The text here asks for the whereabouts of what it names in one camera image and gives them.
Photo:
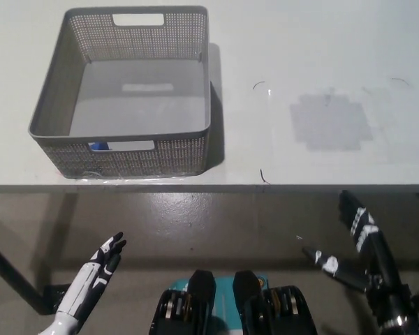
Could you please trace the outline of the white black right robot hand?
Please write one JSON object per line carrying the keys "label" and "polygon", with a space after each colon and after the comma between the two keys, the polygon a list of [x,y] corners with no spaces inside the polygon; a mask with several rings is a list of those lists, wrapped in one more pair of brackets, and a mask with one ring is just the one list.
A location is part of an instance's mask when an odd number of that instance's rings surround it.
{"label": "white black right robot hand", "polygon": [[408,301],[408,286],[402,283],[383,231],[370,211],[347,190],[339,194],[338,209],[339,219],[348,230],[365,270],[355,272],[339,258],[313,247],[305,246],[302,252],[322,272],[348,288],[372,298],[388,295]]}

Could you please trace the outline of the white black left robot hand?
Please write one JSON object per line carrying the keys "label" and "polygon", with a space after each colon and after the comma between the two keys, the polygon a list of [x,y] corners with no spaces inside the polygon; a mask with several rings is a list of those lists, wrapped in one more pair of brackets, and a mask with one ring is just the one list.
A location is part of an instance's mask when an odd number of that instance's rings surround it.
{"label": "white black left robot hand", "polygon": [[118,232],[102,244],[83,264],[64,295],[57,312],[64,313],[84,324],[105,289],[121,260],[126,245],[124,233]]}

